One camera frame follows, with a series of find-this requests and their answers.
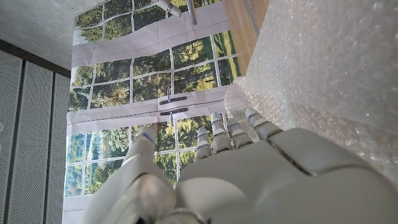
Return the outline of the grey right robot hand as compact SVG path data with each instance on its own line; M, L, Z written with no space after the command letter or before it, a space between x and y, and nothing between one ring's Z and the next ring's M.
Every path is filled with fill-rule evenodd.
M153 3L173 16L180 17L182 15L181 10L173 5L169 0L153 0Z

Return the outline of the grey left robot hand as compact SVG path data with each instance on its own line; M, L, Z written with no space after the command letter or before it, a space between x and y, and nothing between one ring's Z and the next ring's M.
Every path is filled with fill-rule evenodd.
M194 161L172 185L154 163L155 134L138 130L121 167L82 223L396 223L397 190L366 161L302 128L281 130L256 110L254 142L230 118L198 131Z

